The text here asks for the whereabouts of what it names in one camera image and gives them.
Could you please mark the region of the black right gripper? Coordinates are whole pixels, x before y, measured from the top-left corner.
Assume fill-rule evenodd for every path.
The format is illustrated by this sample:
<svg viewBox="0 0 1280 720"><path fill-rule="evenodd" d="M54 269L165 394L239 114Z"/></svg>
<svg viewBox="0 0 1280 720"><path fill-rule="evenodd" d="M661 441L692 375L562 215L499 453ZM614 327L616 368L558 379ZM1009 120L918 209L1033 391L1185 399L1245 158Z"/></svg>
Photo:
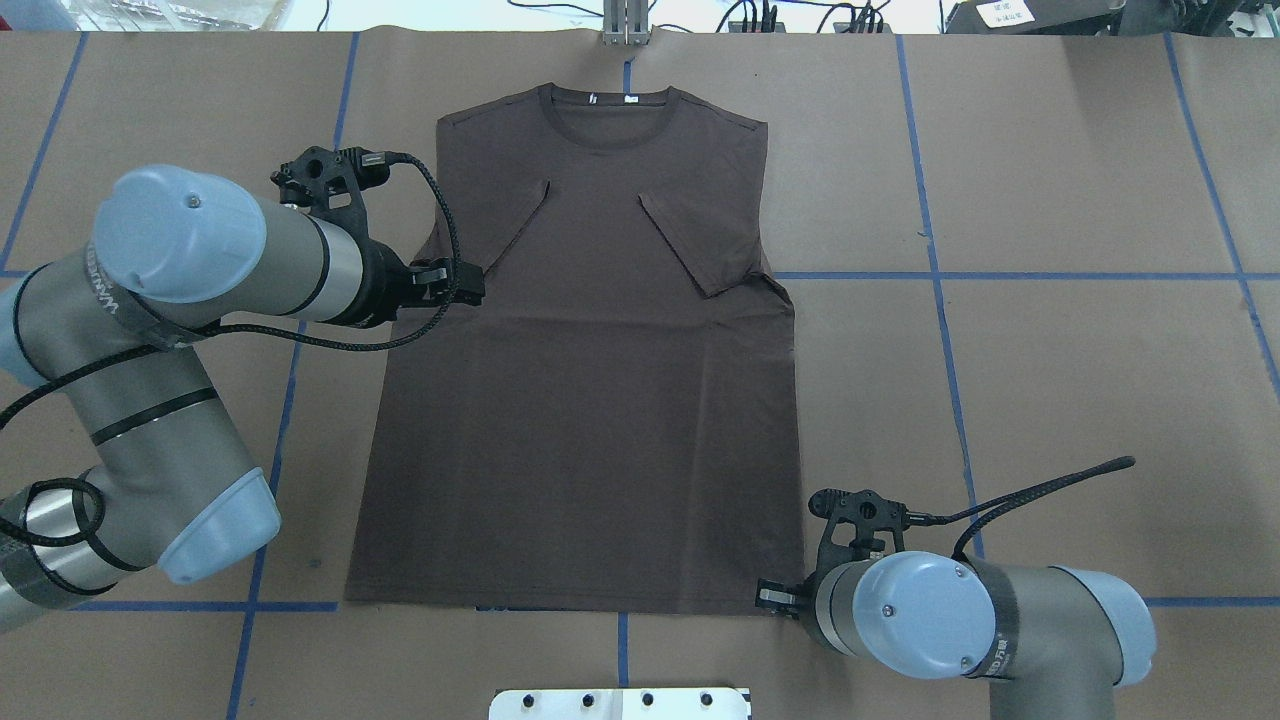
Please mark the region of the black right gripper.
<svg viewBox="0 0 1280 720"><path fill-rule="evenodd" d="M756 607L782 618L797 618L804 626L829 620L828 592L823 591L829 571L812 571L801 585L787 585L760 578L756 582Z"/></svg>

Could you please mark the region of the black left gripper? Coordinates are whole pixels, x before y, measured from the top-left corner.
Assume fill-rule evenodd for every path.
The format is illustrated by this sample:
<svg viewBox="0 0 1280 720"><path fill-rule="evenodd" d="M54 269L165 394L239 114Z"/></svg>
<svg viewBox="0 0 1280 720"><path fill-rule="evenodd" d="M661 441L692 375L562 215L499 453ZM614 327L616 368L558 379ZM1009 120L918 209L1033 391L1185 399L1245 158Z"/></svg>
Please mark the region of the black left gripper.
<svg viewBox="0 0 1280 720"><path fill-rule="evenodd" d="M426 292L407 299L406 309L443 307L451 304L477 307L486 297L484 270L472 263L435 259L413 263L408 268L393 249L381 242L366 240L358 243L358 249L362 275L357 295L349 305L351 327L372 328L394 322L412 284Z"/></svg>

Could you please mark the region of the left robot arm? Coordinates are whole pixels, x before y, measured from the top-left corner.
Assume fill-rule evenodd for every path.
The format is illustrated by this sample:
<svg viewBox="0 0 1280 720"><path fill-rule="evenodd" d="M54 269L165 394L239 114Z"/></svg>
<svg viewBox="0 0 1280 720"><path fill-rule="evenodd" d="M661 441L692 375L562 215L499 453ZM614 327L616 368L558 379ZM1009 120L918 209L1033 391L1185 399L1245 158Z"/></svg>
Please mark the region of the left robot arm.
<svg viewBox="0 0 1280 720"><path fill-rule="evenodd" d="M324 340L227 315L367 328L402 307L483 301L435 179L447 256L404 263L370 237L362 193L399 164L425 172L403 152L310 149L271 174L275 201L220 176L141 167L113 186L82 249L4 290L3 369L28 391L3 421L63 393L99 456L4 498L5 632L150 568L201 582L278 534L266 473L195 346L236 333Z"/></svg>

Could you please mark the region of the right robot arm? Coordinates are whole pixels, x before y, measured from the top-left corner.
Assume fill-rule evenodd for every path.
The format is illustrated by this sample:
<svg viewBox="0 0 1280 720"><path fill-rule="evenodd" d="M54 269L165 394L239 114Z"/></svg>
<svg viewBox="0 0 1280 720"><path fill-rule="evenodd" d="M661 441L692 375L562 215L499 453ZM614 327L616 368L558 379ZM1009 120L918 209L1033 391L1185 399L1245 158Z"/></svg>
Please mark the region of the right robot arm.
<svg viewBox="0 0 1280 720"><path fill-rule="evenodd" d="M1125 580L904 551L841 562L756 606L797 620L818 646L918 680L972 679L993 719L1114 719L1158 648L1149 607Z"/></svg>

